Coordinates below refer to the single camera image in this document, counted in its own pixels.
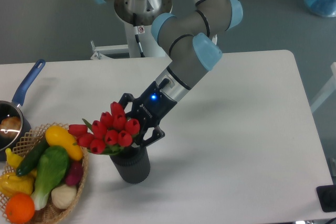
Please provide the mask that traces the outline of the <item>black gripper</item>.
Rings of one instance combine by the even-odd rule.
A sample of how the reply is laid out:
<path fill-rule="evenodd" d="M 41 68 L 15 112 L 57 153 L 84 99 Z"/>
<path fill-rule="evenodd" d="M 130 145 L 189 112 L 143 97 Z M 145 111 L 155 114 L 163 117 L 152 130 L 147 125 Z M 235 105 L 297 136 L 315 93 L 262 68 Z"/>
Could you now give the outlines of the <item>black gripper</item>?
<path fill-rule="evenodd" d="M 140 131 L 135 136 L 132 147 L 147 147 L 165 137 L 165 132 L 160 128 L 160 121 L 170 112 L 177 102 L 164 94 L 163 88 L 169 81 L 161 81 L 157 84 L 153 81 L 149 87 L 135 98 L 130 93 L 124 93 L 119 104 L 125 109 L 131 103 L 131 110 L 126 112 L 127 118 L 137 119 L 140 123 Z M 149 128 L 153 128 L 151 135 L 145 138 Z"/>

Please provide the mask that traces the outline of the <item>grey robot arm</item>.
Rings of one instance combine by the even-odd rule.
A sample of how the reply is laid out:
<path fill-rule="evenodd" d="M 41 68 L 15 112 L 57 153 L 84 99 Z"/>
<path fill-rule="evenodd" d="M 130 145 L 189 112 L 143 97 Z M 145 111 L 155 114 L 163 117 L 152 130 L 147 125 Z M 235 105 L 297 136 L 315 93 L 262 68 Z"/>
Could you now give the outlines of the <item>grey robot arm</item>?
<path fill-rule="evenodd" d="M 164 137 L 160 121 L 221 59 L 213 38 L 238 25 L 243 8 L 239 0 L 194 0 L 195 11 L 177 18 L 163 0 L 112 1 L 121 3 L 116 13 L 127 23 L 150 25 L 153 39 L 171 59 L 138 98 L 126 93 L 120 99 L 122 106 L 132 105 L 128 116 L 140 123 L 135 145 L 145 147 Z"/>

